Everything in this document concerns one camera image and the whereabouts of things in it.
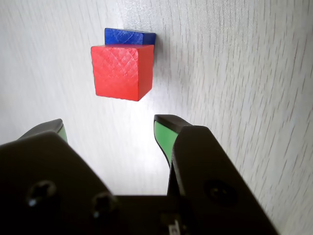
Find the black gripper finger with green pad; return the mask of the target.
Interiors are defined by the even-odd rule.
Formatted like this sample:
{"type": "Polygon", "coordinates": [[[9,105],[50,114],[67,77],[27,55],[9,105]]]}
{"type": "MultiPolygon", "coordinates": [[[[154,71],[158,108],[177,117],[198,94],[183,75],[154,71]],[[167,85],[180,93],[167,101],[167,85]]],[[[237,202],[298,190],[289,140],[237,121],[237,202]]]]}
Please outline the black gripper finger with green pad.
{"type": "Polygon", "coordinates": [[[205,126],[175,115],[154,116],[154,136],[170,166],[168,194],[177,195],[193,235],[274,235],[271,221],[205,126]]]}
{"type": "Polygon", "coordinates": [[[0,147],[3,235],[125,235],[117,201],[68,145],[61,119],[0,147]]]}

